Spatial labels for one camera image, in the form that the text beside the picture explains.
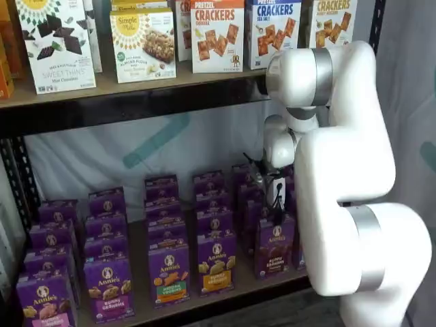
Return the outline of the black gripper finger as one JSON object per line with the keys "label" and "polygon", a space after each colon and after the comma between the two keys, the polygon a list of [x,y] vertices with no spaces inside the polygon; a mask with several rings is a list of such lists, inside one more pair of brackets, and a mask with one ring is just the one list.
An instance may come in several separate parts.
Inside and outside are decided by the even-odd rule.
{"label": "black gripper finger", "polygon": [[282,201],[277,201],[273,206],[273,224],[281,225],[285,216],[285,207]]}

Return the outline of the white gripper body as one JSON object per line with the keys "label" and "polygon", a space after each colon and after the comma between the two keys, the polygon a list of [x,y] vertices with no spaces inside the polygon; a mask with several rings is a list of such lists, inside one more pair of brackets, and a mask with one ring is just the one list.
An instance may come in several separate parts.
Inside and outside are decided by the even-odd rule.
{"label": "white gripper body", "polygon": [[273,208],[277,201],[285,207],[285,177],[272,176],[266,184],[266,202]]}

